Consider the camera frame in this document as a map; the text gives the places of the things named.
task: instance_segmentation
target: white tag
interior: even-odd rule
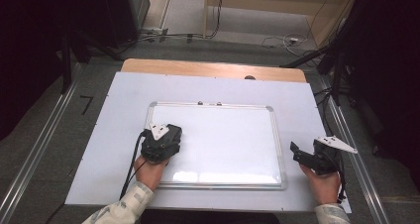
[[[344,143],[343,141],[341,141],[340,139],[336,138],[336,137],[325,137],[325,138],[318,138],[315,139],[318,142],[325,144],[329,147],[332,148],[337,148],[339,150],[345,151],[345,152],[350,152],[350,153],[354,153],[357,154],[358,150],[347,145],[346,143]]]
[[[149,126],[151,127],[155,141],[159,140],[161,137],[164,136],[164,134],[166,134],[169,131],[169,129],[164,125],[150,123]]]

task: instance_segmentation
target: white tabletop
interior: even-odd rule
[[[312,211],[306,176],[289,150],[293,141],[313,152],[325,130],[308,83],[118,72],[103,105],[65,204],[105,205],[118,200],[134,145],[151,102],[266,105],[275,111],[287,188],[215,190],[158,188],[149,207],[238,211]],[[350,206],[344,203],[346,211]]]

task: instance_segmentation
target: gray mat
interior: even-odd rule
[[[264,49],[255,45],[240,45],[170,39],[163,43],[141,42],[128,49],[124,57],[181,59],[195,61],[220,61],[246,64],[277,66],[295,59],[285,49]],[[109,86],[120,70],[121,62],[107,56],[96,57],[85,67],[73,97],[58,124],[52,140],[42,158],[31,182],[21,199],[11,223],[45,223],[49,216],[64,202],[73,176],[93,130],[96,119],[106,98]],[[313,69],[309,71],[308,81],[314,91],[321,90],[319,77]],[[7,190],[10,181],[22,165],[29,148],[40,134],[49,113],[55,105],[61,80],[59,79],[37,104],[28,112],[13,134],[0,143],[0,191]],[[86,113],[87,100],[80,95],[92,96],[93,100]],[[350,108],[346,97],[342,98],[343,109],[352,132],[361,144],[369,172],[381,196],[414,196],[418,191],[412,184],[405,167],[394,160],[379,159],[371,155],[373,146],[364,122],[359,113]],[[330,114],[328,120],[334,123]],[[366,200],[348,159],[348,195],[354,214],[354,223],[373,223]],[[420,223],[417,213],[419,203],[386,202],[385,209],[392,223]],[[80,223],[99,207],[64,206],[52,223]],[[316,223],[313,213],[278,213],[282,224]]]

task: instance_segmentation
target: sleeve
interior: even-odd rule
[[[315,207],[318,223],[320,224],[350,224],[349,217],[340,204],[324,204]]]
[[[154,193],[147,186],[137,181],[120,201],[93,213],[83,224],[135,223],[153,197]]]

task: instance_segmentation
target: hand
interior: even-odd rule
[[[337,203],[340,188],[340,177],[337,172],[317,175],[311,168],[300,165],[309,178],[309,183],[318,205]]]
[[[166,167],[169,159],[159,164],[152,164],[147,162],[146,159],[142,156],[139,156],[134,162],[134,170],[136,172],[136,180],[146,185],[151,191],[155,191],[158,187],[161,179],[161,174],[163,169]]]

